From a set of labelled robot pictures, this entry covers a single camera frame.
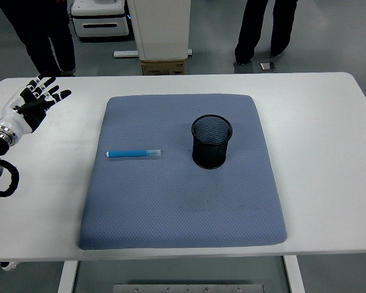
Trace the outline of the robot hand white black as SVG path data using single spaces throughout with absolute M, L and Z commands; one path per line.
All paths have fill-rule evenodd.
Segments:
M 41 73 L 19 89 L 4 106 L 0 127 L 9 129 L 17 137 L 33 133 L 47 111 L 71 95 L 71 90 L 61 90 L 55 81 L 55 77 Z

